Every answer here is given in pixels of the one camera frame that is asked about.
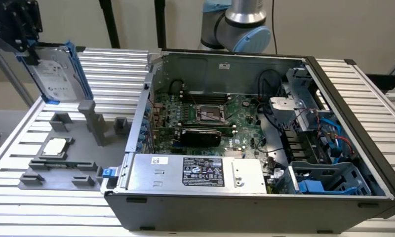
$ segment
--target sticker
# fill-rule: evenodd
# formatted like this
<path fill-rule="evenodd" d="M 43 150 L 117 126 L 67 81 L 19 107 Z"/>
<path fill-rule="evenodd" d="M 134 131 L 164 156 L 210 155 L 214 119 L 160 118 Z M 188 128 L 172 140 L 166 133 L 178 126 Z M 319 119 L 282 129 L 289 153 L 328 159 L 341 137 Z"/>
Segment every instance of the sticker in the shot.
<path fill-rule="evenodd" d="M 150 164 L 168 164 L 168 157 L 152 157 Z"/>
<path fill-rule="evenodd" d="M 33 67 L 46 94 L 57 100 L 75 100 L 70 82 L 66 79 L 62 66 L 51 60 L 39 60 Z"/>
<path fill-rule="evenodd" d="M 226 63 L 220 63 L 217 68 L 218 68 L 218 69 L 225 69 L 225 70 L 228 70 L 228 69 L 229 69 L 229 64 L 226 64 Z"/>
<path fill-rule="evenodd" d="M 222 159 L 184 157 L 182 184 L 185 186 L 224 187 Z"/>

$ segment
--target black pole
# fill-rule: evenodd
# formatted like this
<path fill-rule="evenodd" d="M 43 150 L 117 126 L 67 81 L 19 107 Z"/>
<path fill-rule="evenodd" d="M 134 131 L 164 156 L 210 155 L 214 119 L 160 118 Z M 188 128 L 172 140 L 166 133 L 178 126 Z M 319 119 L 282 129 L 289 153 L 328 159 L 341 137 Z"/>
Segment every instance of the black pole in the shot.
<path fill-rule="evenodd" d="M 113 19 L 110 0 L 98 0 L 99 8 L 102 9 L 106 31 L 112 48 L 120 48 L 118 34 L 116 21 Z"/>
<path fill-rule="evenodd" d="M 165 41 L 165 0 L 153 0 L 157 47 L 166 48 Z"/>

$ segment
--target white wall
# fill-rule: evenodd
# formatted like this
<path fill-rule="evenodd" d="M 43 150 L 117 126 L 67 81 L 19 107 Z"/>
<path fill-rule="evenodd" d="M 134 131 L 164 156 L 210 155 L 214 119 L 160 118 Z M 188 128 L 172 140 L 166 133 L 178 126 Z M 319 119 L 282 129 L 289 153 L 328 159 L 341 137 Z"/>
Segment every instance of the white wall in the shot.
<path fill-rule="evenodd" d="M 153 0 L 112 0 L 122 48 L 156 48 Z M 198 45 L 204 0 L 166 0 L 166 46 Z M 98 0 L 38 0 L 41 41 L 71 40 L 109 47 Z M 368 73 L 385 73 L 395 63 L 395 0 L 276 0 L 274 30 L 280 54 L 349 58 Z M 265 0 L 270 26 L 270 0 Z M 265 50 L 273 52 L 273 43 Z M 9 64 L 15 67 L 11 55 Z M 26 74 L 17 74 L 29 81 Z M 5 78 L 0 72 L 0 81 Z"/>

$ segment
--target green circuit board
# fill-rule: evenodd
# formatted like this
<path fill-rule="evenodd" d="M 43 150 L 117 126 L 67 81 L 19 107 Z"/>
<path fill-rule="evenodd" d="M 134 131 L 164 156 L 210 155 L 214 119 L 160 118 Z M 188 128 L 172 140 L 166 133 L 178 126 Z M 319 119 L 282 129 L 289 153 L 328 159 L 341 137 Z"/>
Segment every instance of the green circuit board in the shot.
<path fill-rule="evenodd" d="M 256 125 L 257 102 L 245 96 L 233 96 L 222 105 L 188 104 L 182 103 L 178 96 L 158 94 L 154 98 L 154 104 L 164 107 L 157 112 L 158 121 L 153 127 L 154 153 L 156 154 L 182 154 L 202 156 L 224 156 L 226 151 L 238 151 L 244 158 L 261 158 L 264 154 L 254 155 L 254 144 L 262 138 L 260 125 Z M 197 108 L 218 108 L 222 111 L 224 121 L 198 120 Z M 222 133 L 220 145 L 217 147 L 184 147 L 176 139 L 174 133 L 178 128 L 178 122 L 185 122 L 190 127 L 198 124 L 206 129 L 217 130 Z"/>

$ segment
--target warning label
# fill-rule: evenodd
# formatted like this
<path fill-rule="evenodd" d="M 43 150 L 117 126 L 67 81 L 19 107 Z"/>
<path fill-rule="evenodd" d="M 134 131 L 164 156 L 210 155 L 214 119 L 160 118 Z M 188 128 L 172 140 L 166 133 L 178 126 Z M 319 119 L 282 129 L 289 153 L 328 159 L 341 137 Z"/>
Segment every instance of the warning label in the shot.
<path fill-rule="evenodd" d="M 182 158 L 182 184 L 224 187 L 222 159 Z"/>

